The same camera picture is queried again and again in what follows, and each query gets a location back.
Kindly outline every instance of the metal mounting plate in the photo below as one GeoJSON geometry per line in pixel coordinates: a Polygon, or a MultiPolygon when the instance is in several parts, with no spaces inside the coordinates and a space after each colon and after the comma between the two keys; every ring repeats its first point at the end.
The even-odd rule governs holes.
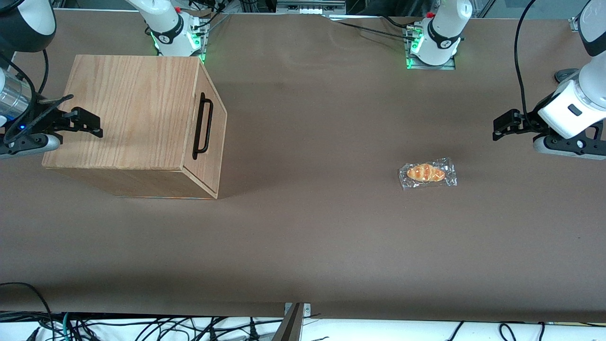
{"type": "MultiPolygon", "coordinates": [[[[286,316],[286,313],[288,313],[288,310],[290,309],[290,307],[292,306],[292,303],[286,303],[284,304],[284,315],[286,316]]],[[[303,317],[310,317],[311,316],[311,303],[303,303],[303,317]]]]}
{"type": "MultiPolygon", "coordinates": [[[[412,30],[402,29],[402,35],[406,37],[415,37],[415,34],[412,30]]],[[[404,51],[406,52],[406,68],[407,69],[419,69],[419,70],[454,70],[455,69],[455,58],[454,56],[450,57],[450,59],[443,65],[433,66],[428,65],[422,62],[419,57],[411,53],[411,49],[417,41],[411,41],[408,39],[404,40],[404,51]]]]}

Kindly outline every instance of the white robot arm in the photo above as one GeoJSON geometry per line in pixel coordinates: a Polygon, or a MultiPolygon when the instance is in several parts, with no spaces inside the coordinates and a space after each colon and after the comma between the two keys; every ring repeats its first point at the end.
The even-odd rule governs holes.
{"type": "MultiPolygon", "coordinates": [[[[200,18],[178,13],[169,0],[126,1],[145,18],[159,54],[192,56],[202,52],[199,35],[208,27],[200,18]]],[[[0,7],[0,18],[0,50],[39,52],[55,36],[55,14],[48,0],[12,0],[0,7]]],[[[27,77],[22,80],[0,69],[0,127],[5,129],[0,133],[0,159],[57,149],[62,141],[57,131],[61,130],[103,136],[99,117],[82,108],[62,112],[56,108],[60,102],[48,101],[39,92],[27,77]]]]}
{"type": "Polygon", "coordinates": [[[442,0],[434,17],[415,23],[422,35],[411,53],[431,66],[445,64],[455,55],[472,11],[469,0],[442,0]]]}
{"type": "Polygon", "coordinates": [[[592,57],[526,115],[516,109],[494,120],[493,140],[535,132],[540,153],[606,160],[606,0],[591,0],[579,15],[579,34],[592,57]],[[585,131],[592,128],[592,136],[585,131]]]}
{"type": "Polygon", "coordinates": [[[126,1],[145,19],[161,55],[192,56],[201,52],[198,36],[206,24],[202,24],[200,18],[178,13],[169,0],[126,1]]]}

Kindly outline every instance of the plastic-wrapped bread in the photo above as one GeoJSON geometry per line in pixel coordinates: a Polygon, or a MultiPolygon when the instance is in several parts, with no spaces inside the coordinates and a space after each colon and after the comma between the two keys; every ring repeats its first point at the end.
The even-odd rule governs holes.
{"type": "Polygon", "coordinates": [[[399,170],[400,184],[411,188],[456,186],[455,166],[450,158],[440,158],[423,163],[406,163],[399,170]]]}
{"type": "Polygon", "coordinates": [[[446,173],[428,163],[410,168],[406,175],[413,180],[432,182],[442,181],[446,177],[446,173]]]}

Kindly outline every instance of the cable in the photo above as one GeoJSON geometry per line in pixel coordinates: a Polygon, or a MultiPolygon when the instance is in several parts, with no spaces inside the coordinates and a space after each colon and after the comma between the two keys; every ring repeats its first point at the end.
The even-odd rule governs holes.
{"type": "Polygon", "coordinates": [[[42,78],[42,84],[38,88],[38,93],[42,95],[42,91],[44,91],[44,87],[46,86],[46,81],[48,81],[48,53],[46,53],[46,49],[42,50],[42,54],[44,55],[44,77],[42,78]]]}
{"type": "MultiPolygon", "coordinates": [[[[5,283],[0,283],[0,286],[5,286],[5,285],[21,285],[21,286],[25,286],[28,287],[30,290],[32,290],[34,292],[34,294],[36,294],[36,296],[38,296],[38,298],[40,299],[40,302],[42,302],[42,304],[44,305],[44,309],[46,309],[46,313],[48,315],[48,319],[50,321],[50,324],[53,324],[53,317],[50,314],[50,307],[48,306],[48,303],[46,303],[46,300],[44,299],[44,297],[42,296],[42,294],[40,294],[40,292],[34,288],[33,285],[29,284],[29,283],[24,283],[24,282],[5,282],[5,283]]],[[[53,326],[53,340],[55,340],[56,336],[55,336],[55,328],[53,326]]]]}
{"type": "Polygon", "coordinates": [[[204,27],[204,26],[206,26],[206,25],[210,24],[210,22],[211,22],[213,19],[215,19],[215,18],[216,18],[216,17],[219,15],[219,13],[221,13],[221,11],[217,11],[217,12],[215,13],[215,15],[213,15],[213,16],[210,18],[210,20],[209,20],[209,21],[207,21],[207,22],[203,23],[202,25],[194,26],[194,27],[193,27],[193,29],[194,29],[194,30],[197,30],[197,29],[200,29],[201,27],[204,27]]]}
{"type": "Polygon", "coordinates": [[[339,21],[338,23],[345,25],[345,26],[349,26],[349,27],[355,27],[357,29],[361,29],[361,30],[365,30],[365,31],[369,31],[369,32],[375,32],[375,33],[379,33],[382,35],[386,35],[386,36],[394,36],[397,38],[401,38],[401,39],[406,39],[406,40],[415,40],[413,37],[408,37],[408,36],[402,36],[402,35],[395,35],[393,33],[389,33],[389,32],[383,32],[383,31],[379,31],[379,30],[375,30],[375,29],[370,29],[368,27],[362,27],[362,26],[358,26],[358,25],[353,25],[353,24],[348,24],[346,22],[341,22],[339,21]]]}
{"type": "MultiPolygon", "coordinates": [[[[543,334],[545,334],[545,322],[539,322],[539,324],[541,325],[541,332],[539,333],[539,341],[543,341],[543,334]]],[[[499,325],[499,335],[501,335],[501,338],[503,339],[503,341],[509,341],[507,338],[505,338],[505,335],[503,335],[503,327],[506,327],[507,330],[509,330],[509,334],[511,334],[513,341],[517,341],[516,335],[513,334],[513,330],[511,330],[511,328],[506,323],[502,323],[499,325]]]]}
{"type": "Polygon", "coordinates": [[[198,4],[197,4],[195,1],[189,1],[189,6],[190,6],[190,7],[191,7],[191,5],[192,5],[192,4],[193,4],[194,6],[196,6],[196,8],[197,8],[199,11],[201,11],[201,10],[202,10],[202,9],[200,8],[200,6],[198,6],[198,4]]]}
{"type": "Polygon", "coordinates": [[[524,118],[526,119],[526,123],[528,124],[529,128],[532,131],[537,132],[537,131],[535,131],[534,127],[530,125],[530,120],[528,119],[528,111],[526,108],[526,93],[524,91],[524,82],[522,80],[522,73],[520,72],[520,64],[518,62],[518,41],[519,41],[519,37],[520,37],[520,28],[522,27],[522,21],[526,17],[526,13],[528,13],[528,10],[534,4],[535,1],[536,0],[530,0],[528,5],[526,5],[526,8],[522,12],[522,16],[520,17],[520,20],[518,21],[518,27],[516,28],[516,39],[513,41],[513,61],[516,66],[516,74],[518,76],[518,83],[520,84],[520,94],[522,97],[522,111],[524,112],[524,118]]]}
{"type": "Polygon", "coordinates": [[[606,327],[606,326],[603,326],[603,325],[595,325],[593,323],[587,323],[587,322],[579,322],[579,323],[582,324],[582,325],[591,326],[591,327],[606,327]]]}
{"type": "Polygon", "coordinates": [[[222,23],[223,21],[225,21],[225,19],[229,18],[229,16],[230,16],[230,15],[231,15],[231,14],[226,14],[226,15],[225,15],[223,18],[221,18],[221,20],[219,20],[219,22],[217,22],[215,25],[213,25],[213,27],[209,28],[209,29],[208,29],[208,32],[210,33],[210,31],[214,30],[214,29],[215,29],[215,27],[217,27],[217,26],[221,25],[221,23],[222,23]]]}
{"type": "Polygon", "coordinates": [[[4,6],[3,8],[0,8],[0,15],[4,15],[4,14],[14,10],[15,8],[19,7],[19,5],[21,5],[24,1],[25,0],[15,0],[11,4],[8,4],[8,5],[4,6]]]}
{"type": "Polygon", "coordinates": [[[389,23],[391,25],[394,25],[395,27],[399,27],[401,29],[405,29],[406,25],[402,25],[402,24],[398,24],[397,22],[395,22],[394,20],[392,20],[390,17],[386,16],[386,15],[382,15],[382,18],[385,18],[387,21],[389,21],[389,23]]]}
{"type": "Polygon", "coordinates": [[[65,335],[65,340],[66,341],[72,341],[69,334],[67,334],[67,315],[69,313],[65,313],[65,315],[63,315],[63,335],[65,335]]]}
{"type": "Polygon", "coordinates": [[[543,341],[543,334],[545,334],[545,322],[539,322],[541,325],[541,332],[539,333],[539,341],[543,341]]]}
{"type": "Polygon", "coordinates": [[[511,328],[507,324],[502,323],[499,325],[499,335],[501,335],[501,338],[503,339],[503,341],[509,341],[503,335],[503,327],[507,327],[507,329],[509,330],[509,334],[511,334],[511,337],[513,338],[513,341],[517,341],[515,334],[513,334],[513,330],[511,330],[511,328]]]}
{"type": "Polygon", "coordinates": [[[163,331],[160,331],[160,333],[158,334],[158,341],[159,341],[161,338],[163,338],[163,337],[164,337],[166,334],[168,334],[168,332],[169,332],[169,331],[171,331],[171,330],[176,330],[175,328],[176,328],[178,325],[182,324],[183,322],[187,321],[188,319],[189,319],[189,317],[186,317],[186,318],[182,319],[181,321],[179,321],[179,322],[175,323],[175,324],[174,324],[172,327],[170,327],[169,329],[165,329],[165,330],[163,330],[163,331]]]}
{"type": "Polygon", "coordinates": [[[463,325],[463,323],[465,323],[465,321],[459,322],[459,325],[454,329],[453,334],[446,341],[453,341],[455,339],[456,333],[459,332],[459,329],[461,328],[461,326],[463,325]]]}

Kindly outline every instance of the box handle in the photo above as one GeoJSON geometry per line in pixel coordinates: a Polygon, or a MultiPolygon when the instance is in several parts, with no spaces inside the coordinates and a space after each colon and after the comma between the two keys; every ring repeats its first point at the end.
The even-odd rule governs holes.
{"type": "Polygon", "coordinates": [[[198,159],[198,154],[206,153],[208,150],[208,142],[210,141],[210,122],[213,119],[213,101],[204,96],[204,92],[200,94],[200,106],[198,108],[198,122],[196,123],[196,135],[194,137],[194,146],[192,157],[194,160],[198,159]],[[206,124],[206,139],[204,140],[204,147],[198,149],[200,146],[200,133],[202,129],[202,117],[204,116],[204,103],[208,103],[208,123],[206,124]]]}

